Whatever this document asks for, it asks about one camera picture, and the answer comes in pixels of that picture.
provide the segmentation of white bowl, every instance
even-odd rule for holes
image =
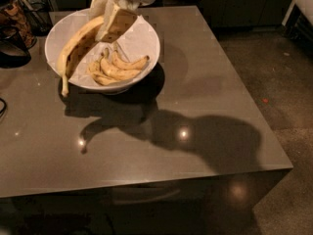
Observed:
[[[89,21],[89,9],[77,11],[60,20],[49,32],[45,54],[49,66],[56,72],[56,62],[65,44],[70,38]],[[150,59],[143,70],[134,78],[110,85],[99,85],[89,74],[86,74],[88,64],[97,60],[106,47],[113,49],[109,43],[98,43],[79,63],[69,82],[86,90],[104,94],[121,93],[148,75],[157,64],[160,44],[156,31],[139,16],[137,21],[117,40],[121,54],[126,60],[134,61],[145,55]]]

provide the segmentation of concrete floor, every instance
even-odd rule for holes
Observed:
[[[313,234],[313,45],[279,31],[219,42],[294,165],[254,209],[245,235]]]

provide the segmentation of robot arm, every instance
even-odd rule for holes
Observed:
[[[96,41],[114,42],[137,20],[139,6],[147,6],[156,0],[93,0],[90,19],[104,16]]]

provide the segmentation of table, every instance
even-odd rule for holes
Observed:
[[[44,37],[0,69],[0,198],[292,169],[197,7],[141,12],[161,55],[123,94],[71,86],[64,100]]]

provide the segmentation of kitchen counter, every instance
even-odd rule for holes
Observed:
[[[199,10],[141,12],[161,55],[122,94],[63,99],[44,37],[26,66],[0,69],[0,198],[292,168]]]

